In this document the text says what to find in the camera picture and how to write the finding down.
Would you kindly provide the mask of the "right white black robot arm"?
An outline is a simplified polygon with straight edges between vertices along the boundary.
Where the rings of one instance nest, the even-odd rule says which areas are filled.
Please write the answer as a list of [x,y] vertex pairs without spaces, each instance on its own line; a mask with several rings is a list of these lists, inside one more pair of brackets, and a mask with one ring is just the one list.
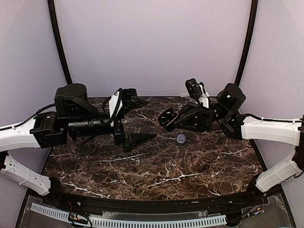
[[253,114],[240,114],[239,108],[246,96],[233,83],[228,83],[217,95],[216,103],[210,101],[203,83],[192,78],[185,82],[194,103],[186,104],[171,122],[173,129],[209,132],[218,122],[221,131],[235,140],[266,140],[290,144],[294,152],[267,171],[258,174],[242,196],[247,206],[253,206],[275,185],[304,172],[304,120],[267,119]]

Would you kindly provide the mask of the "black earbud charging case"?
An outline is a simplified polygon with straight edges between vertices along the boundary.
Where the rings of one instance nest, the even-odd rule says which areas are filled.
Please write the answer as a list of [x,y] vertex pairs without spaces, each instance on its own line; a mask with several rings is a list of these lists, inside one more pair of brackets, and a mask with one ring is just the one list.
[[171,132],[175,129],[174,123],[179,114],[173,108],[168,108],[160,114],[158,122],[166,131]]

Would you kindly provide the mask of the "purple earbud charging case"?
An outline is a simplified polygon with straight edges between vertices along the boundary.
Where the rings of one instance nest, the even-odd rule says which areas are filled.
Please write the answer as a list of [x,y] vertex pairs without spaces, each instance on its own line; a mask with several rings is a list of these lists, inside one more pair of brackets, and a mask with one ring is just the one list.
[[176,143],[178,145],[184,145],[186,143],[186,135],[180,133],[176,137]]

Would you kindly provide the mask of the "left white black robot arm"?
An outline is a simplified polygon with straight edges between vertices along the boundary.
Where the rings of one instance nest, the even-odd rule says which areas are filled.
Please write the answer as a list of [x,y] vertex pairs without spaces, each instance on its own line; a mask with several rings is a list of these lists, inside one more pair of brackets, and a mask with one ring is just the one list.
[[2,175],[32,189],[57,207],[67,203],[56,178],[43,176],[22,165],[10,154],[21,148],[53,148],[76,141],[80,137],[94,138],[99,135],[114,137],[115,145],[130,152],[155,138],[153,133],[126,133],[124,116],[131,110],[147,105],[134,88],[119,88],[97,109],[89,103],[84,84],[69,84],[57,89],[54,102],[39,109],[23,122],[7,125],[0,130],[0,172]]

